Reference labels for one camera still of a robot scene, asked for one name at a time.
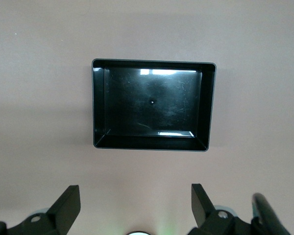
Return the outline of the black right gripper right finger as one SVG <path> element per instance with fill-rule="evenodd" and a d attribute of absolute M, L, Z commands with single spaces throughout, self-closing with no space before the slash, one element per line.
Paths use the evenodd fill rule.
<path fill-rule="evenodd" d="M 257 235 L 252 224 L 224 209 L 217 210 L 201 184 L 192 184 L 191 195 L 197 226 L 187 235 Z"/>

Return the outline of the table cover mat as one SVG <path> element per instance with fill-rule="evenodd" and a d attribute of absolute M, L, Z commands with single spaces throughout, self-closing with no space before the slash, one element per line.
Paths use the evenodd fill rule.
<path fill-rule="evenodd" d="M 96 58 L 215 63 L 209 149 L 95 148 Z M 294 235 L 294 0 L 0 0 L 0 221 L 79 185 L 69 235 L 186 235 L 193 183 Z"/>

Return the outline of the black plastic box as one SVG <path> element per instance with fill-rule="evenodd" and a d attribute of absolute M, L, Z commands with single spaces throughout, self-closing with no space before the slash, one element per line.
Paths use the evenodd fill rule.
<path fill-rule="evenodd" d="M 216 72 L 207 62 L 94 59 L 94 147 L 207 151 Z"/>

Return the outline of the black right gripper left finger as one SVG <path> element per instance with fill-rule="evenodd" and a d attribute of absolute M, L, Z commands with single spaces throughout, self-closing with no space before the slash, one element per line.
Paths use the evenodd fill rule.
<path fill-rule="evenodd" d="M 69 186 L 47 212 L 29 216 L 5 235 L 67 235 L 80 209 L 79 186 Z"/>

